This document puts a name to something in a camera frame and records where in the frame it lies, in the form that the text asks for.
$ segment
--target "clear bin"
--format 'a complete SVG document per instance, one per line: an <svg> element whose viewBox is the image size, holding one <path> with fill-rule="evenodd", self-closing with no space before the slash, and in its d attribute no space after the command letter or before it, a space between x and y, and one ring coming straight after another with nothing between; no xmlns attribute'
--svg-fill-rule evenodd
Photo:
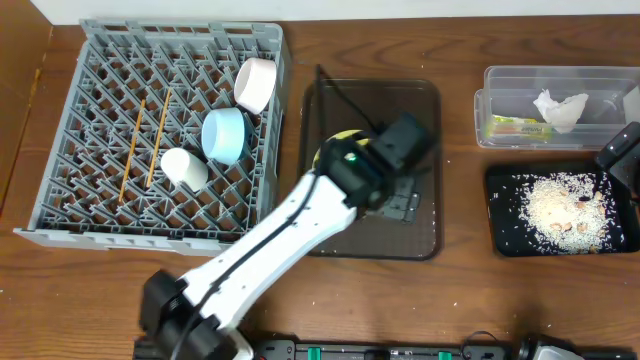
<svg viewBox="0 0 640 360"><path fill-rule="evenodd" d="M631 121L640 121L640 68L492 66L475 94L478 145L520 150L600 150ZM558 132L533 101L543 89L551 98L589 95L575 128ZM496 123L494 115L536 123Z"/></svg>

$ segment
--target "wooden surface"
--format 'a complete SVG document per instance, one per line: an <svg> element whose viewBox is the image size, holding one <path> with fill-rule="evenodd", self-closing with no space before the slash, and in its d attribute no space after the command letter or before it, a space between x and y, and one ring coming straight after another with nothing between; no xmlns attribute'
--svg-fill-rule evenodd
<svg viewBox="0 0 640 360"><path fill-rule="evenodd" d="M475 330L518 341L544 331L640 350L640 254L494 255L483 174L498 161L584 153L476 145L473 94L498 64L640 65L640 16L421 19L282 24L293 55L280 197L296 182L303 90L335 77L431 80L442 96L444 248L430 262L305 258L247 316L255 334L305 340L454 343ZM0 221L0 359L129 359L143 282L206 258L43 248L27 224L84 35L57 27Z"/></svg>
<svg viewBox="0 0 640 360"><path fill-rule="evenodd" d="M0 212L51 24L29 0L0 2Z"/></svg>

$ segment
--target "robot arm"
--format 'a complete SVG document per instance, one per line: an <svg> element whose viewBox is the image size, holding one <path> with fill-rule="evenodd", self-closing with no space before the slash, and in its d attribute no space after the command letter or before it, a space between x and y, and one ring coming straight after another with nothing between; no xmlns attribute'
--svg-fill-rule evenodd
<svg viewBox="0 0 640 360"><path fill-rule="evenodd" d="M408 115L366 147L329 141L318 169L234 246L177 280L161 270L145 283L142 329L172 359L252 359L236 329L251 305L308 251L349 226L359 208L381 206L429 144Z"/></svg>

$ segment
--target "orange stick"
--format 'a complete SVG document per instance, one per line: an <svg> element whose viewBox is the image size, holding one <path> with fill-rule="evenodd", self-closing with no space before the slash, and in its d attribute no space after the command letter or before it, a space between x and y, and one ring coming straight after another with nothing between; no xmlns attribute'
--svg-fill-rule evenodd
<svg viewBox="0 0 640 360"><path fill-rule="evenodd" d="M164 129L164 121L167 118L167 109L169 108L169 98L171 97L171 88L167 91L167 98L164 101L164 107L162 108L162 117L160 118L160 125L158 126L158 135L156 136L156 148L153 150L153 157L151 158L151 168L149 168L149 177L147 178L147 188L151 186L151 179L153 179L153 170L156 167L156 158L158 157L158 149L160 149L160 139L162 139L162 130Z"/></svg>
<svg viewBox="0 0 640 360"><path fill-rule="evenodd" d="M133 133L133 138L131 139L131 148L129 149L129 157L127 158L127 167L124 168L124 177L122 178L122 186L120 187L120 196L118 196L118 203L122 202L122 197L124 196L124 187L127 183L127 179L129 178L129 170L131 169L131 156L133 156L133 150L136 148L136 136L138 135L138 131L140 131L140 122L142 122L142 112L144 111L144 106L146 104L146 100L142 99L142 103L140 104L140 111L138 112L138 121L136 121L136 130Z"/></svg>

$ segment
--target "white cup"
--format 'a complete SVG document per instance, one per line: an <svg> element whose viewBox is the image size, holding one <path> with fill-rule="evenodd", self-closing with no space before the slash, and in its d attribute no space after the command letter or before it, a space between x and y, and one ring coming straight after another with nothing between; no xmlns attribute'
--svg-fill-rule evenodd
<svg viewBox="0 0 640 360"><path fill-rule="evenodd" d="M258 58L247 59L236 77L233 97L243 108L259 114L269 104L276 85L276 63Z"/></svg>
<svg viewBox="0 0 640 360"><path fill-rule="evenodd" d="M244 118L236 108L212 110L202 124L204 155L226 165L233 165L242 156L245 138Z"/></svg>
<svg viewBox="0 0 640 360"><path fill-rule="evenodd" d="M209 178L207 165L181 148L167 150L160 159L160 168L174 185L185 183L193 192L200 190Z"/></svg>

